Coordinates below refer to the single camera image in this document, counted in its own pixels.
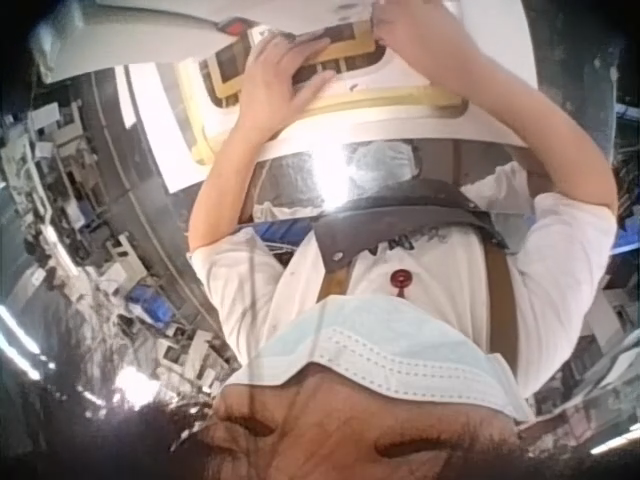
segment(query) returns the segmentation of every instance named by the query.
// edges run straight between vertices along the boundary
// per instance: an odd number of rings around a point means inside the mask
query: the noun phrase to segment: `shoulder strap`
[[[484,242],[489,285],[489,351],[499,353],[514,375],[518,372],[518,319],[511,273],[503,250]],[[349,288],[349,267],[326,273],[318,303],[330,295],[345,295]]]

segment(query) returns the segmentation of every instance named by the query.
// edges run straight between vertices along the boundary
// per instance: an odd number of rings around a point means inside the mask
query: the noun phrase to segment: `hair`
[[[197,435],[175,451],[172,445],[193,424],[186,409],[151,405],[116,420],[103,420],[81,435],[68,438],[37,455],[5,461],[3,480],[217,480],[215,452]],[[534,457],[512,445],[495,444],[452,454],[438,480],[590,480],[637,478],[640,443],[594,456],[588,452],[562,458]]]

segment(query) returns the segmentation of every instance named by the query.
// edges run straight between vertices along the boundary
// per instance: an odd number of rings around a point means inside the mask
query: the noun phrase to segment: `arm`
[[[220,149],[189,220],[189,249],[212,245],[238,225],[256,158],[262,146],[289,126],[318,96],[335,72],[317,74],[294,92],[293,74],[329,46],[329,40],[289,42],[271,34],[251,53],[243,79],[238,122]]]
[[[468,98],[529,146],[562,195],[617,213],[617,189],[603,153],[544,94],[486,57],[441,0],[386,0],[376,35],[430,81]]]

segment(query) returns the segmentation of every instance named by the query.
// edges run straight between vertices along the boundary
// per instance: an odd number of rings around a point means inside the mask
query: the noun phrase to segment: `eyebrow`
[[[459,451],[464,449],[466,444],[463,440],[424,437],[396,442],[390,445],[376,445],[375,449],[381,457],[392,459],[423,452]]]

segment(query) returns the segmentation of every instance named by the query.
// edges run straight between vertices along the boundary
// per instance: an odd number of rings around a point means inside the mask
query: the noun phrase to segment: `surgical face mask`
[[[532,413],[500,355],[395,297],[329,297],[269,340],[226,385],[278,386],[317,363],[389,398]]]

